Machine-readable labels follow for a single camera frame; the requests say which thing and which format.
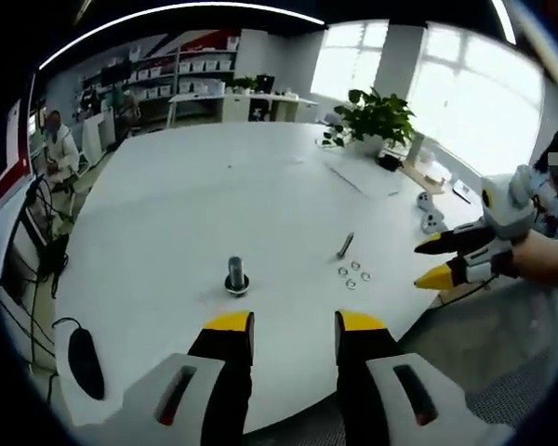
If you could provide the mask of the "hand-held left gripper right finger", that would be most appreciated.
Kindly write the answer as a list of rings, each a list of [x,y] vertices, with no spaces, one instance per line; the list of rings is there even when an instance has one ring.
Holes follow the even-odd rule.
[[[405,353],[384,322],[335,312],[337,392],[348,445],[477,445],[484,422],[463,390],[416,353]]]

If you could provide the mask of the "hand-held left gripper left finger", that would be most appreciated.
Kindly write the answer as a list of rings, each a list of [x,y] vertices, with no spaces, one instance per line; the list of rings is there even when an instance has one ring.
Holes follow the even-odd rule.
[[[254,322],[250,310],[219,315],[187,353],[134,383],[120,411],[120,443],[239,445],[252,394]]]

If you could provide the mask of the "person's right hand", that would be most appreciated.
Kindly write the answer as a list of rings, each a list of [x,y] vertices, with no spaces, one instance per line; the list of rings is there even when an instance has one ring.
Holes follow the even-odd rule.
[[[530,231],[512,247],[512,256],[519,277],[558,286],[558,239]]]

